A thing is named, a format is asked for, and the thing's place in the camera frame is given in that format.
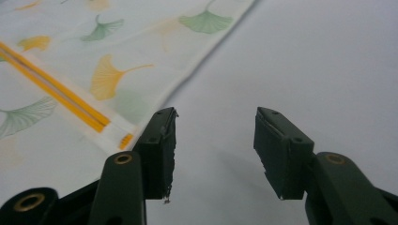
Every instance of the white table surface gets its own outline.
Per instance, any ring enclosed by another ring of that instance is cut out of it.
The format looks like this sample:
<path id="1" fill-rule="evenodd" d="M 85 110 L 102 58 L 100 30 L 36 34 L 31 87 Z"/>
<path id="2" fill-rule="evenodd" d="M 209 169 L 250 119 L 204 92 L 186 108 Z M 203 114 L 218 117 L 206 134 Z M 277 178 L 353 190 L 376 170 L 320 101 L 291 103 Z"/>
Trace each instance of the white table surface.
<path id="1" fill-rule="evenodd" d="M 259 0 L 165 107 L 176 107 L 171 203 L 148 224 L 308 224 L 279 201 L 253 149 L 258 106 L 314 151 L 353 159 L 398 194 L 398 2 Z"/>

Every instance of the green ginkgo leaf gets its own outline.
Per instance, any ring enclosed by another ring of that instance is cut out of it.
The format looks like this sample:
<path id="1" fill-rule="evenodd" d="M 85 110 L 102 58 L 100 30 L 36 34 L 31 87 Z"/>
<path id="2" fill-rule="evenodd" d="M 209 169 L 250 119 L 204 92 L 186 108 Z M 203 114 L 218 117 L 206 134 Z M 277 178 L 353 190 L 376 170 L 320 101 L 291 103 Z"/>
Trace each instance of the green ginkgo leaf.
<path id="1" fill-rule="evenodd" d="M 189 27 L 192 31 L 206 34 L 214 34 L 227 29 L 234 19 L 211 13 L 208 8 L 213 2 L 215 1 L 213 0 L 207 4 L 204 12 L 192 17 L 182 16 L 178 19 L 179 22 Z"/>
<path id="2" fill-rule="evenodd" d="M 105 37 L 113 34 L 118 28 L 120 28 L 123 25 L 123 22 L 124 22 L 123 19 L 120 19 L 120 20 L 114 21 L 114 22 L 101 23 L 101 22 L 99 22 L 99 16 L 100 15 L 98 15 L 96 17 L 97 26 L 93 30 L 93 32 L 91 32 L 91 34 L 88 36 L 80 37 L 80 40 L 93 41 L 93 40 L 104 39 Z"/>
<path id="3" fill-rule="evenodd" d="M 0 113 L 6 114 L 6 119 L 0 127 L 0 139 L 32 127 L 41 119 L 51 115 L 56 104 L 51 97 L 44 97 L 32 105 L 17 110 L 0 110 Z"/>

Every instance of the white background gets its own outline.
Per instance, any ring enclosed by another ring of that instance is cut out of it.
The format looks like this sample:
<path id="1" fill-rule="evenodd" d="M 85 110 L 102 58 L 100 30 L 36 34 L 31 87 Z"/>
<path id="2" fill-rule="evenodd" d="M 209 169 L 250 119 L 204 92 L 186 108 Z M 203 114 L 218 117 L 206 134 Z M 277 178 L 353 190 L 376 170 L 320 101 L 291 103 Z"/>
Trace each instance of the white background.
<path id="1" fill-rule="evenodd" d="M 258 106 L 398 194 L 397 98 L 398 2 L 257 1 L 165 104 L 180 114 L 175 181 L 170 204 L 147 201 L 148 224 L 308 224 L 264 176 Z"/>

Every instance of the fabric cloth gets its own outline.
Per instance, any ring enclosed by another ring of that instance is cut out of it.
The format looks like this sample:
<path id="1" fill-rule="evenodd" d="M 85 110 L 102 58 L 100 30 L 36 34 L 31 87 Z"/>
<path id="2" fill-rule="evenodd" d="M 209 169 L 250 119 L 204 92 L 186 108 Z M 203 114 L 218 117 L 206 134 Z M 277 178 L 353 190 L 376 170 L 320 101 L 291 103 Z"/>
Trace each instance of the fabric cloth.
<path id="1" fill-rule="evenodd" d="M 97 179 L 252 3 L 0 2 L 0 203 Z"/>

